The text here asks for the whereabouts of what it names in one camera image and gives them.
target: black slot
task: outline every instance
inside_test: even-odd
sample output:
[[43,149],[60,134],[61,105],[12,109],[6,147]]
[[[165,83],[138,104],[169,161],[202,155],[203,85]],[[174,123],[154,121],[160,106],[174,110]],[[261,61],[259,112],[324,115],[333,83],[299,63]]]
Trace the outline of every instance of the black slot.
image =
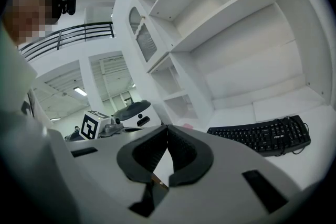
[[74,158],[76,158],[76,157],[80,157],[83,155],[91,154],[96,151],[98,151],[96,148],[88,147],[88,148],[83,148],[82,150],[71,151],[71,154],[73,155]]
[[287,203],[287,200],[257,170],[242,173],[269,213],[273,213]]
[[140,126],[142,126],[142,125],[148,123],[149,120],[150,120],[150,118],[149,118],[148,116],[142,118],[141,120],[139,120],[139,121],[137,122],[138,127],[140,127]]

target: ceiling light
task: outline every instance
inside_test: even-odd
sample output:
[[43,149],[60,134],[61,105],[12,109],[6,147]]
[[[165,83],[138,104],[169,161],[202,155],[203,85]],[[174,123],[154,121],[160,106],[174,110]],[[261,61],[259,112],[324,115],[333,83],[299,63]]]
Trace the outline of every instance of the ceiling light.
[[75,87],[73,90],[80,93],[82,96],[87,96],[86,92],[81,90],[79,87]]

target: person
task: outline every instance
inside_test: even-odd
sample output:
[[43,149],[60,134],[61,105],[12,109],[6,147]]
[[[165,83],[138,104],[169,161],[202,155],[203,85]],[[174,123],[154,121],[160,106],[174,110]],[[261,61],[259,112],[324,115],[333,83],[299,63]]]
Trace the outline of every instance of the person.
[[61,1],[8,0],[0,25],[0,110],[31,115],[46,127],[52,123],[30,88],[37,73],[17,46],[57,22],[62,13]]

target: black keyboard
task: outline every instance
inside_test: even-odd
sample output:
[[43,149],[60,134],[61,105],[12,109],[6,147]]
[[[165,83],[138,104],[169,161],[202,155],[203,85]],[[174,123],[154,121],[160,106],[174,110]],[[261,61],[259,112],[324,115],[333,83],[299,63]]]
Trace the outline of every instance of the black keyboard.
[[248,125],[211,127],[207,133],[245,144],[265,157],[296,151],[311,142],[300,116]]

